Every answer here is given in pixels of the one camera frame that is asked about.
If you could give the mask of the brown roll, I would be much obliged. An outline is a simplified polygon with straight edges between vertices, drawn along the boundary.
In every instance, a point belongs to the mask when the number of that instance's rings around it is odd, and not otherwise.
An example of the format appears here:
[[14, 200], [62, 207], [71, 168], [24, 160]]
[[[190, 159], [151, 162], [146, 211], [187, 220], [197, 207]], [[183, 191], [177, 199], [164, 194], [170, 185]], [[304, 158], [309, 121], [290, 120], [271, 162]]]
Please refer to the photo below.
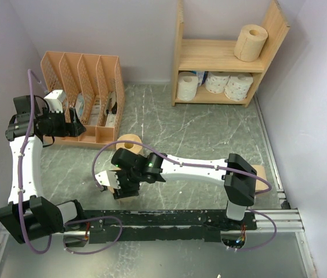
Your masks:
[[141, 138], [135, 134], [124, 134], [118, 138], [119, 143], [116, 144], [116, 149], [127, 149], [135, 154], [143, 155], [143, 147], [133, 142], [141, 143]]
[[242, 27], [234, 48], [234, 56], [241, 61], [253, 62], [258, 59], [268, 38], [266, 29], [248, 24]]
[[[267, 180], [265, 168], [262, 165], [253, 164], [252, 167], [257, 171], [257, 176]], [[260, 180], [256, 180], [256, 192], [268, 189], [268, 185]]]
[[[109, 188], [108, 190], [112, 194], [114, 194], [116, 192], [116, 189], [114, 189], [114, 188]], [[129, 196], [129, 197], [116, 199], [115, 201], [118, 202], [118, 203], [131, 203], [131, 202], [135, 201], [137, 198], [138, 198], [138, 196]]]

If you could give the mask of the plain white roll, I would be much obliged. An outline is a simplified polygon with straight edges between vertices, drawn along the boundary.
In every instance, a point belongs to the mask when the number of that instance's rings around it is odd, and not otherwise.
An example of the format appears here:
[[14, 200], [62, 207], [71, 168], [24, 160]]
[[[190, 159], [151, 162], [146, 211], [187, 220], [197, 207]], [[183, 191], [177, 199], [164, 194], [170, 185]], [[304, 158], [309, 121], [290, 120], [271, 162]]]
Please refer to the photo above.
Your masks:
[[177, 80], [177, 98], [181, 101], [191, 101], [197, 92], [198, 77], [192, 72], [181, 72]]

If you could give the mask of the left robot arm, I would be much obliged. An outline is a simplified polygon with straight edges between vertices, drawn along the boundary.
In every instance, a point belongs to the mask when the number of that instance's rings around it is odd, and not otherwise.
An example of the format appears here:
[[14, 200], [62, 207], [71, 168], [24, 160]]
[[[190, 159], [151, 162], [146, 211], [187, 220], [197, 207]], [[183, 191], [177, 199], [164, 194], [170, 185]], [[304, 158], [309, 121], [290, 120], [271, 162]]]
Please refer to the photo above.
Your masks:
[[63, 107], [66, 94], [54, 90], [43, 98], [39, 108], [38, 96], [14, 98], [16, 114], [5, 132], [13, 159], [13, 178], [8, 204], [0, 208], [0, 222], [20, 244], [29, 240], [64, 232], [64, 224], [72, 231], [85, 227], [86, 216], [77, 200], [55, 205], [43, 196], [41, 183], [41, 152], [44, 137], [78, 137], [86, 128], [74, 108]]

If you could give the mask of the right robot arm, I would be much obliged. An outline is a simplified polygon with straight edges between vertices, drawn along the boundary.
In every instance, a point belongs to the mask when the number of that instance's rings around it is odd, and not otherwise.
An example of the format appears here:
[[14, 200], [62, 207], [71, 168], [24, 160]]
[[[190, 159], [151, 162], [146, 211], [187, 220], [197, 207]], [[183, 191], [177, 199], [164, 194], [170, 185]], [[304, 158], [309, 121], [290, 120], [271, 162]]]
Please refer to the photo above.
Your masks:
[[138, 193], [141, 182], [186, 180], [223, 187], [228, 197], [224, 223], [233, 231], [243, 225], [246, 208], [255, 202], [257, 171], [235, 153], [227, 159], [196, 160], [155, 152], [142, 156], [120, 148], [111, 163], [118, 170], [107, 173], [106, 184], [114, 188], [116, 199]]

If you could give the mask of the blue white roll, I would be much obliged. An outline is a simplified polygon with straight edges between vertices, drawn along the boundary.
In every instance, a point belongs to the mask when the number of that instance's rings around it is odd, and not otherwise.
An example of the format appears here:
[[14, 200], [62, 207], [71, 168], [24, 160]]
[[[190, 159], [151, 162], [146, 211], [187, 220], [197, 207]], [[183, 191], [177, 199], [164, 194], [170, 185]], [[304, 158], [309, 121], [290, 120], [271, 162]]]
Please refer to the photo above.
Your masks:
[[208, 71], [189, 71], [198, 77], [198, 86], [202, 86], [207, 78]]

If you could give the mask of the white patterned roll front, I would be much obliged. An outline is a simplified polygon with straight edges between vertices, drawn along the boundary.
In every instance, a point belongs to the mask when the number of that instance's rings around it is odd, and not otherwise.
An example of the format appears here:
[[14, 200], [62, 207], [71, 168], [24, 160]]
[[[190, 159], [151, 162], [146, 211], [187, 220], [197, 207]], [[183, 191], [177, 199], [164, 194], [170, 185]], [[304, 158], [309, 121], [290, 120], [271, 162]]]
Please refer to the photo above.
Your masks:
[[227, 85], [225, 86], [225, 95], [233, 101], [242, 101], [253, 83], [253, 76], [250, 73], [233, 72], [230, 74]]

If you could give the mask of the white patterned roll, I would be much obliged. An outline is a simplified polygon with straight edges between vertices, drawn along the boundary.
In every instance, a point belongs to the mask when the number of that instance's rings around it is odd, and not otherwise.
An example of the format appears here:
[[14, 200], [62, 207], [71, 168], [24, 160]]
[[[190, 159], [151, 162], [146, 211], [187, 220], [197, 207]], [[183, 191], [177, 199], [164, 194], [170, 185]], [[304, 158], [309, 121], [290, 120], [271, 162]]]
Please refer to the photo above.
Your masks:
[[233, 101], [242, 101], [253, 83], [253, 76], [250, 73], [233, 72], [230, 74], [227, 85], [225, 86], [225, 95]]
[[205, 81], [205, 89], [213, 94], [224, 93], [229, 78], [229, 72], [209, 71]]

